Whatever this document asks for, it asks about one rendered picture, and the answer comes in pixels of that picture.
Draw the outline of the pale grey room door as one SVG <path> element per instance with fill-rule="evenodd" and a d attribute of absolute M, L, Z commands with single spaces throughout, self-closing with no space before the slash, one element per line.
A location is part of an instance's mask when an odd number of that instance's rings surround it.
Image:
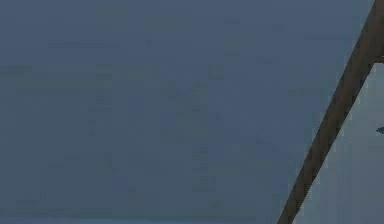
<path fill-rule="evenodd" d="M 293 224 L 384 224 L 384 64 L 368 75 Z"/>

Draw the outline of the brown door frame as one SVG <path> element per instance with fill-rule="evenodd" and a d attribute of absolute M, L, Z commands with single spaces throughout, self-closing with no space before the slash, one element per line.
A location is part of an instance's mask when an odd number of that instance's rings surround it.
<path fill-rule="evenodd" d="M 276 224 L 293 224 L 375 63 L 384 62 L 384 0 L 374 0 Z"/>

